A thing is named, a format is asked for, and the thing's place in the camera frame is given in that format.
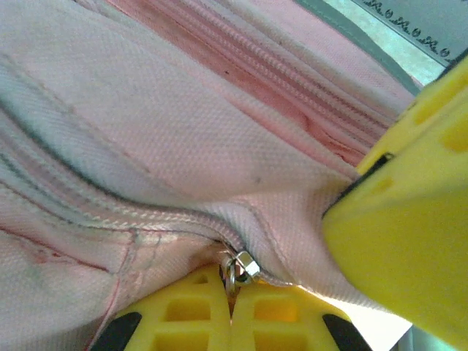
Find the zipper teeth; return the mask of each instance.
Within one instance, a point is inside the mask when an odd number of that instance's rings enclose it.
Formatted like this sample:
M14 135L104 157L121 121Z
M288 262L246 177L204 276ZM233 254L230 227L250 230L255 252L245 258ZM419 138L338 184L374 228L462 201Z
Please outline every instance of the zipper teeth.
M35 147L30 145L31 141L29 139L26 141L24 138L19 138L18 130L15 131L17 128L12 125L11 121L8 122L9 125L6 128L0 129L0 156L4 157L12 165L19 165L22 173L27 173L29 179L34 179L36 188L50 197L52 201L58 201L64 207L76 211L92 221L99 220L99 228L113 230L143 228L151 230L157 226L155 224L157 220L193 223L215 231L233 256L237 252L246 250L244 240L237 231L217 216L202 211L157 205L152 206L151 209L138 208L137 206L105 199L103 197L107 197L107 195L98 193L97 190L92 189L87 184L79 186L76 184L77 177L74 174L65 167L56 164L43 151L37 152ZM8 185L1 179L0 184L8 188ZM67 199L64 200L63 196L60 197L57 192L67 194ZM69 221L69 219L61 218L58 214L50 214ZM137 223L135 219L146 219L146 222ZM78 227L96 227L83 223L74 224ZM288 283L277 279L265 270L261 270L260 278L269 284L288 285Z
M187 27L192 27L196 30L192 29L190 32L193 33L196 31L197 33L204 33L204 35L208 35L209 39L214 42L216 46L221 46L224 49L228 49L231 53L234 53L235 56L237 56L242 62L247 63L251 68L253 67L254 72L260 72L263 77L278 85L282 93L287 91L295 98L299 99L302 103L315 110L319 117L320 115L330 116L331 112L342 115L342 117L339 119L341 124L343 124L342 122L346 122L346 126L343 125L341 128L351 133L356 138L359 138L362 142L369 143L369 140L367 140L367 138L369 138L369 133L364 132L364 129L367 132L370 132L373 137L379 136L377 132L366 128L363 120L372 121L372 124L375 124L377 128L385 128L383 124L375 121L374 118L370 117L363 111L358 110L350 103L334 95L320 83L315 81L305 81L294 69L289 68L286 64L282 63L277 58L274 58L270 53L267 53L264 49L255 45L251 40L245 38L244 35L239 34L236 30L229 27L225 23L226 20L220 20L216 18L216 15L211 13L211 11L203 4L195 4L193 2L184 2L182 4L178 4L179 1L170 1L170 4L162 4L161 1L153 1L151 3L154 7L169 17L177 19L182 18L185 23L178 23L186 28L186 30L190 31L190 28ZM223 34L226 34L235 43L247 49L252 55L256 56L256 58L246 55L242 52L241 49L236 47L236 45L220 37L213 30L204 25L200 20L195 19L195 17L191 15L187 9L193 11L205 22L208 22L213 27L222 31ZM292 86L283 78L279 77L279 75L273 72L271 68L268 68L265 64L262 64L262 62L259 61L265 62L274 70L289 78L292 82L305 90L306 94ZM314 102L309 96L318 98L321 103L325 105L325 107ZM359 127L353 125L352 121L357 121ZM322 118L322 122L329 124L329 121L326 121L324 118Z

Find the pink fabric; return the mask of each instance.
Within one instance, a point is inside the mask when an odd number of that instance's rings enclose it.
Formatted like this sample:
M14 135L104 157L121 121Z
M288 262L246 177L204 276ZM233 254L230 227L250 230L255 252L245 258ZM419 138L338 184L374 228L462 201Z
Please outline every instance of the pink fabric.
M410 94L292 1L314 40L273 2L109 2L135 20L0 1L0 349L81 350L226 238L390 348L408 324L346 281L320 218Z

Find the zipper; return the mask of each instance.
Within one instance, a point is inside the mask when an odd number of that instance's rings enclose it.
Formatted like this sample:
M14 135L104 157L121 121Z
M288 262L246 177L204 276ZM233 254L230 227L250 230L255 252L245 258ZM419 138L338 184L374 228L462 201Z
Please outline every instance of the zipper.
M76 175L53 160L43 150L37 148L30 137L23 134L11 120L4 121L0 129L0 160L17 176L34 188L52 203L58 203L70 213L82 219L72 220L69 216L51 211L42 201L31 198L31 194L18 191L8 180L0 178L0 184L30 203L36 203L41 211L78 227L111 230L158 230L167 224L188 224L208 228L224 244L225 250L219 254L219 262L224 267L236 267L234 284L250 284L262 279L273 285L286 285L269 272L260 269L247 252L242 236L223 219L187 208L165 207L158 205L138 205L114 199L100 193L97 189L84 184Z
M293 106L306 111L308 116L314 116L314 121L320 124L328 137L336 135L337 129L340 129L341 133L355 138L354 142L350 141L351 146L359 150L362 144L368 147L373 145L388 127L378 121L385 120L384 116L355 99L347 101L350 97L343 97L343 91L341 96L336 93L334 90L339 88L311 67L308 68L310 72L314 71L313 76L305 76L281 56L257 44L227 16L219 13L220 4L196 0L106 1L146 24L151 22L146 12L156 11L171 18L182 30L213 48L220 56L228 57L234 65L265 82L275 94L282 95ZM153 27L153 30L165 35L161 29ZM197 53L192 50L188 54L197 58Z

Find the metal zipper slider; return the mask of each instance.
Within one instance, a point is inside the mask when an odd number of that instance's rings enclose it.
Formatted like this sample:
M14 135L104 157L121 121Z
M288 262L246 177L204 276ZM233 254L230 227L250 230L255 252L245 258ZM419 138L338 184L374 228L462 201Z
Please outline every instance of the metal zipper slider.
M260 277L260 267L247 251L236 256L225 252L219 266L228 298L235 298L243 285L251 284Z

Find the pink zipper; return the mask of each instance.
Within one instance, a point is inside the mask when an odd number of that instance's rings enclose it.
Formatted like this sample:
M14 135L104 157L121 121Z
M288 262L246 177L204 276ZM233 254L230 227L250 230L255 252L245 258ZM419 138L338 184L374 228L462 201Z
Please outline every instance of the pink zipper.
M248 37L229 16L220 13L222 8L212 1L107 2L149 26L231 83L295 120L352 165L361 160L389 127L389 118L340 91L318 72L309 67L309 74L305 75L281 55ZM281 45L274 46L275 50L281 51ZM298 147L298 142L284 130L265 121L258 122ZM313 154L316 159L313 151L301 150Z
M246 252L245 240L225 220L190 208L135 205L116 199L90 186L56 162L38 148L30 137L25 136L14 122L4 119L2 123L0 159L9 165L18 179L33 183L34 188L48 200L38 201L31 192L27 194L17 190L15 185L9 184L2 177L0 188L4 187L34 204L38 212L73 223L77 227L97 230L164 233L172 226L173 229L178 227L181 233L200 236L203 235L197 234L198 230L209 230L223 244L224 249L220 252L222 256L229 255L234 259L240 252ZM58 213L55 206L50 207L51 203L58 204L65 210L65 214ZM289 284L264 269L259 272L259 277L277 286Z

